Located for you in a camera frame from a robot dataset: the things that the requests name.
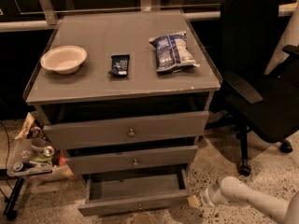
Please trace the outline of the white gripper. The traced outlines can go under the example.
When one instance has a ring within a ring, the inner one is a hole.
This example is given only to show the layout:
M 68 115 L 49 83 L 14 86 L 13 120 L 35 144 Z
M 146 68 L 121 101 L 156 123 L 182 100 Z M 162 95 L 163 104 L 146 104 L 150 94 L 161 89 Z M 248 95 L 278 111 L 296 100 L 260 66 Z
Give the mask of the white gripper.
M 199 192 L 200 201 L 204 206 L 214 207 L 221 204 L 221 190 L 219 184 L 213 184 L 203 188 Z M 190 195 L 188 198 L 189 206 L 199 208 L 201 206 L 198 198 L 195 195 Z

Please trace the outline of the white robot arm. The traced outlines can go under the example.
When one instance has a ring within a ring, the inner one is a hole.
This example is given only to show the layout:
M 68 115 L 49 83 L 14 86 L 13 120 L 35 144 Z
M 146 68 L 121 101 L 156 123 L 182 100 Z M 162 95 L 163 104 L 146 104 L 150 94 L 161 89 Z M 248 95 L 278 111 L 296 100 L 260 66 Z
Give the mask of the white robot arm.
M 210 185 L 199 192 L 199 197 L 190 195 L 188 204 L 198 208 L 200 204 L 208 207 L 237 203 L 248 204 L 277 224 L 299 224 L 299 192 L 288 200 L 254 190 L 233 176 L 224 177 L 219 183 Z

